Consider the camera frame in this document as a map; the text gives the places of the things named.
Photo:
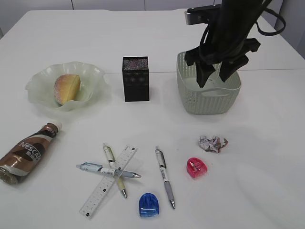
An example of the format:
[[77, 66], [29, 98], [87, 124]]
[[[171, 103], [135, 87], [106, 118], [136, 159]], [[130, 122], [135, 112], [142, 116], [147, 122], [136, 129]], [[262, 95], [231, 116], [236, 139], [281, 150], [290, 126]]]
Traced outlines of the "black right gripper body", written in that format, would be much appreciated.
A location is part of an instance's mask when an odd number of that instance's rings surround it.
[[195, 62], [206, 65], [228, 62], [236, 64], [248, 52], [256, 52], [260, 43], [255, 38], [247, 38], [250, 22], [238, 21], [223, 28], [216, 21], [187, 21], [187, 25], [206, 24], [200, 45], [185, 53], [185, 61], [191, 66]]

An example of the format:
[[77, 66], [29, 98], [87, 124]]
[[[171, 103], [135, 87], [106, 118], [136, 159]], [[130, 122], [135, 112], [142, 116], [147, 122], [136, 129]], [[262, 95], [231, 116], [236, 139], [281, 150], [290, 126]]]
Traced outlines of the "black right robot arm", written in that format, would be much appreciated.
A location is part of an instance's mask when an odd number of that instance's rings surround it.
[[219, 76], [225, 82], [249, 62], [246, 53], [256, 52], [260, 43], [247, 36], [264, 9], [261, 0], [223, 0], [221, 4], [186, 11], [188, 25], [207, 25], [199, 46], [187, 51], [184, 58], [187, 65], [195, 64], [200, 87], [215, 72], [214, 65], [221, 64]]

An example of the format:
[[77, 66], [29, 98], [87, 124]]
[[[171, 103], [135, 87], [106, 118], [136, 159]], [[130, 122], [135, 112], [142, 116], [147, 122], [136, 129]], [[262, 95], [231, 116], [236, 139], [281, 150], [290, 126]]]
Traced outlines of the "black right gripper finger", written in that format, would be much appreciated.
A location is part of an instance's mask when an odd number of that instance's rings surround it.
[[203, 61], [196, 62], [196, 81], [199, 87], [204, 87], [208, 78], [215, 72], [212, 65], [208, 65]]
[[248, 61], [222, 62], [219, 72], [220, 79], [225, 83], [234, 72], [247, 63]]

